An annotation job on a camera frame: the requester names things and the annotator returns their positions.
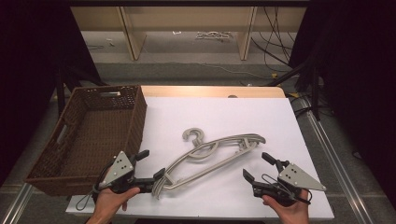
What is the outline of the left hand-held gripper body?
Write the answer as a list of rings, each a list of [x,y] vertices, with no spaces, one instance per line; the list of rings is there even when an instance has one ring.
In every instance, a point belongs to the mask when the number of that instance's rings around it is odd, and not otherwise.
[[[104,169],[99,180],[93,185],[92,192],[99,193],[103,189],[111,189],[114,193],[121,194],[128,189],[140,188],[141,193],[151,193],[153,177],[136,178],[134,173],[137,161],[131,161],[131,156],[124,151],[115,156],[113,162]]]

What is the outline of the person's right hand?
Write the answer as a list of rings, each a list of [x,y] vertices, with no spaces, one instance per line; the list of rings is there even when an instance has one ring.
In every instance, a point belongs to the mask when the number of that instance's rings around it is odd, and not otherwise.
[[[309,224],[307,203],[297,202],[289,207],[285,207],[268,195],[263,195],[262,199],[263,204],[270,206],[283,224]]]

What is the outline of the person's left hand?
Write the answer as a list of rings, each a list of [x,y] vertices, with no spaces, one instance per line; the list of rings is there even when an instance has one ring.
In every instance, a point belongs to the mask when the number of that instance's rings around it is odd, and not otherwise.
[[[128,201],[139,192],[140,188],[128,189],[121,194],[114,193],[111,189],[103,189],[98,195],[92,216],[106,217],[109,224],[120,208],[125,211]]]

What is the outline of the metal floor rail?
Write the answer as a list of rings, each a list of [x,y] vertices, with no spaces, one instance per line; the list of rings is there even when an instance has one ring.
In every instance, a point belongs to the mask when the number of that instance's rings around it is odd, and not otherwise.
[[[24,183],[8,207],[5,215],[0,220],[0,224],[18,224],[24,209],[29,203],[33,191],[34,188],[32,185]]]
[[[367,210],[366,204],[364,203],[349,174],[347,173],[347,169],[342,164],[339,156],[337,155],[332,142],[325,132],[320,120],[317,119],[316,114],[314,113],[314,105],[308,101],[306,96],[301,97],[301,100],[301,105],[306,111],[308,120],[321,144],[323,153],[332,167],[332,171],[335,174],[338,184],[343,190],[344,195],[346,196],[355,218],[360,224],[374,224],[374,221]]]

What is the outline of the white table mat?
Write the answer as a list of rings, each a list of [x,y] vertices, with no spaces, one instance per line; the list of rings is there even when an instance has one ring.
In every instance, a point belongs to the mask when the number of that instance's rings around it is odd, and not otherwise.
[[[264,143],[236,157],[236,145],[220,146],[202,161],[183,161],[172,173],[182,181],[160,196],[138,194],[120,210],[125,218],[182,218],[217,220],[270,220],[276,213],[254,197],[243,170],[256,179],[275,178],[277,169],[262,159],[272,157],[295,163],[309,175],[317,171],[308,153],[290,102],[286,98],[177,98],[149,97],[141,147],[147,158],[136,165],[139,177],[150,177],[193,147],[182,134],[199,128],[205,141],[235,134],[256,133]]]

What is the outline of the black metal stand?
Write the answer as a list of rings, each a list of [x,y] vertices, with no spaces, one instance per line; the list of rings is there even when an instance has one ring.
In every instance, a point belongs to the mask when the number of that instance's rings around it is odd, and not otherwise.
[[[90,74],[71,65],[61,67],[55,75],[55,80],[59,115],[62,114],[65,107],[64,88],[73,91],[74,88],[81,87],[81,80],[89,81],[97,86],[106,86],[98,74]]]
[[[318,106],[319,75],[316,63],[313,60],[305,60],[303,63],[291,69],[285,75],[276,78],[268,84],[265,84],[265,87],[275,87],[296,75],[299,75],[299,78],[295,84],[295,89],[297,91],[305,91],[308,87],[311,87],[310,110],[312,111],[315,119],[320,120]]]

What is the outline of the brown wicker basket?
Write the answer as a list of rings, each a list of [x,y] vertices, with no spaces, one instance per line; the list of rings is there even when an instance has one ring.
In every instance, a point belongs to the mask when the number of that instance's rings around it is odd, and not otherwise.
[[[146,111],[139,86],[75,88],[25,182],[49,196],[88,193],[115,155],[139,151]]]

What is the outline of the beige wooden shelf unit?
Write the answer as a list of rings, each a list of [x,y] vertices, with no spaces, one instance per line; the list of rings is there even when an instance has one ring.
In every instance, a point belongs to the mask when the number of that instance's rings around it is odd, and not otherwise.
[[[296,33],[303,7],[72,7],[81,31],[124,33],[130,58],[136,61],[147,32],[235,32],[241,60],[248,58],[254,32]]]

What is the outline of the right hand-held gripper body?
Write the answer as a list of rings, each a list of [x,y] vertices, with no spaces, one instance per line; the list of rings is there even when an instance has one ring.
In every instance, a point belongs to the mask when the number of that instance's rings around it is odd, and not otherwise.
[[[278,176],[274,183],[269,181],[261,183],[251,177],[251,187],[255,197],[270,196],[282,206],[291,206],[297,202],[310,204],[310,200],[301,197],[303,189],[307,191],[327,189],[295,163],[276,159],[266,159],[266,161],[276,167]]]

